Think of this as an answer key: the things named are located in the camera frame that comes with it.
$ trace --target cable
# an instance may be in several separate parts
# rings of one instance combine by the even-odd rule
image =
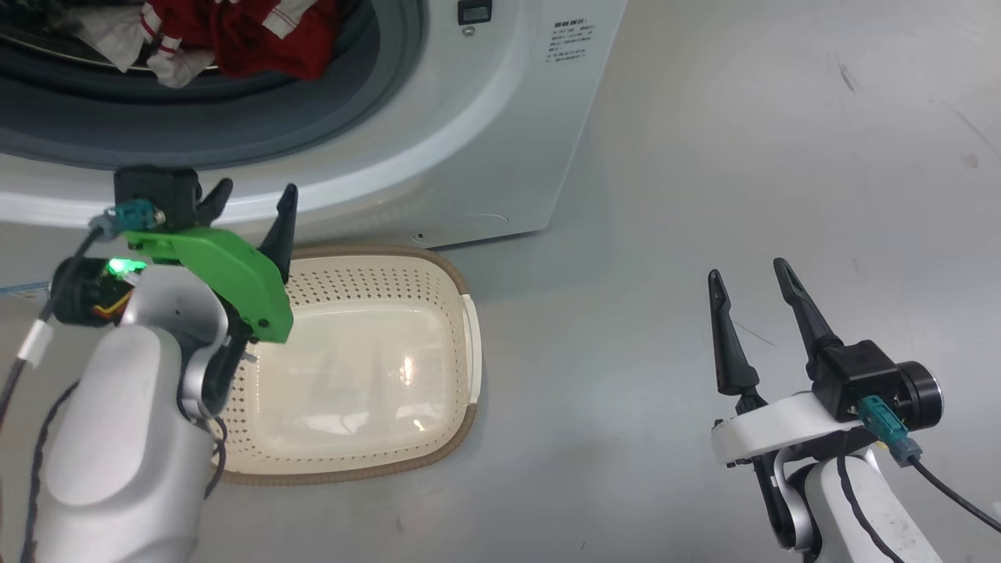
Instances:
[[[60,276],[59,284],[52,288],[52,294],[49,296],[49,301],[42,308],[42,312],[38,315],[38,320],[42,323],[48,323],[49,319],[52,318],[52,310],[55,307],[56,300],[66,291],[66,284],[76,272],[77,267],[80,265],[80,261],[83,259],[84,254],[90,249],[90,246],[101,236],[100,229],[93,229],[87,233],[83,238],[83,242],[76,249],[76,252],[70,257],[70,262],[66,264],[66,272],[64,275]],[[3,430],[3,422],[7,418],[7,409],[10,407],[10,401],[14,397],[14,388],[17,387],[17,382],[21,379],[21,374],[24,373],[24,366],[27,363],[26,360],[18,358],[10,367],[10,372],[7,374],[7,381],[4,383],[3,391],[0,392],[0,431]]]
[[[997,532],[1001,532],[1001,522],[991,518],[984,511],[973,506],[969,501],[959,496],[959,493],[950,489],[948,485],[939,481],[939,478],[932,475],[932,472],[928,471],[928,468],[922,465],[921,462],[918,461],[917,457],[911,456],[909,461],[911,462],[911,465],[914,466],[914,469],[918,470],[918,473],[927,479],[929,483],[935,485],[936,489],[942,491],[942,494],[952,499],[956,504],[966,509],[966,511],[970,514],[979,518],[984,524],[987,524]]]
[[[38,520],[38,495],[42,491],[42,448],[49,438],[49,427],[52,426],[59,408],[76,391],[78,385],[80,385],[79,380],[56,399],[55,404],[49,409],[49,414],[45,416],[42,429],[38,433],[38,441],[35,442],[35,453],[31,460],[31,489],[28,492],[28,517],[24,528],[24,544],[21,546],[21,563],[32,563],[35,560],[35,522]]]
[[[219,425],[219,429],[222,430],[222,438],[215,439],[215,453],[219,455],[219,463],[215,465],[215,473],[212,474],[212,479],[205,487],[206,499],[212,494],[212,491],[215,490],[215,486],[219,484],[219,481],[222,480],[222,471],[226,467],[226,438],[229,436],[229,431],[226,429],[226,424],[222,422],[222,418],[215,417],[212,420],[214,420],[215,424]]]
[[[852,490],[852,482],[848,479],[848,468],[845,467],[845,456],[848,454],[848,433],[845,433],[844,442],[842,444],[841,453],[838,454],[838,477],[841,478],[841,490],[845,492],[845,498],[848,500],[848,504],[852,506],[852,514],[855,515],[855,519],[859,521],[859,525],[862,529],[869,534],[872,538],[873,543],[876,547],[890,558],[890,561],[894,563],[904,563],[890,546],[886,545],[883,538],[879,537],[876,530],[873,529],[872,524],[866,520],[866,515],[862,512],[862,507],[859,506],[859,500],[855,498],[855,491]]]

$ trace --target laundry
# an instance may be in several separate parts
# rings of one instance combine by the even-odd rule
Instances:
[[[171,88],[213,63],[236,78],[273,70],[315,80],[340,25],[335,0],[149,0],[72,10],[70,19],[77,37],[122,72],[153,45],[146,65]]]

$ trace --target washing machine door opening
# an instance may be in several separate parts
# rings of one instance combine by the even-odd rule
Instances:
[[[87,168],[222,168],[327,141],[378,111],[419,59],[422,0],[339,0],[323,76],[242,79],[210,70],[180,89],[87,48],[0,28],[0,152]]]

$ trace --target laundry basket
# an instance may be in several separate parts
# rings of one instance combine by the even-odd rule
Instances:
[[[293,254],[284,345],[247,348],[221,414],[223,480],[309,485],[416,469],[450,454],[476,413],[482,360],[458,271],[406,247]]]

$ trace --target printed label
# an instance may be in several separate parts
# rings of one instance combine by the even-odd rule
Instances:
[[[553,24],[553,35],[546,53],[546,62],[566,62],[583,59],[595,36],[595,26],[587,19],[563,20]]]

